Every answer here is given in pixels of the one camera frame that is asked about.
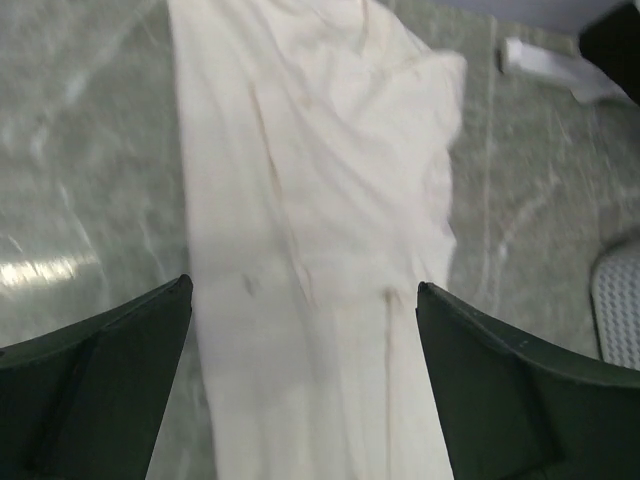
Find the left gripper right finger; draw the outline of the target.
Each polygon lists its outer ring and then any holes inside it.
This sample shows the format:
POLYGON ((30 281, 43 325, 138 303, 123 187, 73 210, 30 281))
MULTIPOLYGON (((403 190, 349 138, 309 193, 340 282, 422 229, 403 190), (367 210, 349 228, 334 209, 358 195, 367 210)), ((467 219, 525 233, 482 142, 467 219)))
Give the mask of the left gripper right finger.
POLYGON ((639 373, 488 316, 432 283, 417 324, 457 479, 636 479, 639 373))

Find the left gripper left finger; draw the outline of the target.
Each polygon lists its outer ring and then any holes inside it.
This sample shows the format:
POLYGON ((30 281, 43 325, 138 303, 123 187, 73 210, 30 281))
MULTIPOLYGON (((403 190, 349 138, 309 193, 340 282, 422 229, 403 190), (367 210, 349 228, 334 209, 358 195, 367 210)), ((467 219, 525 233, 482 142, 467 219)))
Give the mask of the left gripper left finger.
POLYGON ((1 350, 4 479, 143 479, 183 351, 182 275, 1 350))

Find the cream white t-shirt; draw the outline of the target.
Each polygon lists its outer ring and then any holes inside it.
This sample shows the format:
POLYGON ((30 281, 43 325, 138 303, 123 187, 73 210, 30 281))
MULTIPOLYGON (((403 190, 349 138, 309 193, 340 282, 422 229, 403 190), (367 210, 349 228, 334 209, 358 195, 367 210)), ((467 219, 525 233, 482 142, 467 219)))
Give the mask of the cream white t-shirt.
POLYGON ((173 1, 222 479, 449 479, 415 308, 445 284, 466 63, 375 1, 173 1))

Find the white laundry basket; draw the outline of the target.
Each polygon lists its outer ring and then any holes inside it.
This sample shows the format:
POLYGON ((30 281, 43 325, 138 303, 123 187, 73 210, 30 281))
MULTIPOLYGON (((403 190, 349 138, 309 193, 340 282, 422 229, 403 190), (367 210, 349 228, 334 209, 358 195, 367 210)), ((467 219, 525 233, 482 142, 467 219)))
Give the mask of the white laundry basket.
POLYGON ((593 316, 602 359, 639 369, 639 241, 604 252, 590 282, 593 316))

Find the silver clothes rack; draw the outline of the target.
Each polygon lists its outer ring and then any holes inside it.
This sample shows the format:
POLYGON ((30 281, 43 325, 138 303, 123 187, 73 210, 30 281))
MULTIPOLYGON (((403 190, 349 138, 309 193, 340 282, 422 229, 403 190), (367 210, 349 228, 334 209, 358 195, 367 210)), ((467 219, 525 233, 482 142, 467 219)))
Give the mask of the silver clothes rack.
POLYGON ((507 37, 498 49, 499 70, 503 74, 532 77, 567 89, 581 104, 612 100, 634 102, 604 72, 579 56, 568 56, 507 37))

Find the black white striped cloth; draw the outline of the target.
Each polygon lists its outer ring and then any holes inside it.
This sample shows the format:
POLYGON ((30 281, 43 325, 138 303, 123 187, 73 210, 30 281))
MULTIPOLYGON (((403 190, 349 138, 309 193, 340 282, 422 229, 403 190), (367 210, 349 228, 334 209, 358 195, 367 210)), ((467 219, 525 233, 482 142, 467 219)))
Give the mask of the black white striped cloth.
POLYGON ((639 6, 625 1, 579 34, 581 56, 639 104, 639 6))

